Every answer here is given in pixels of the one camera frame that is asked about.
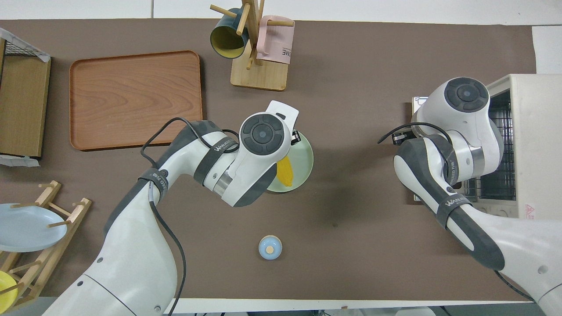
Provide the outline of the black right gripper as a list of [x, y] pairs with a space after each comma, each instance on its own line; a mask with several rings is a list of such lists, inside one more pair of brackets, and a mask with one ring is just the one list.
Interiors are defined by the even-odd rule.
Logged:
[[400, 146], [406, 140], [415, 139], [416, 135], [412, 131], [397, 131], [392, 134], [393, 145]]

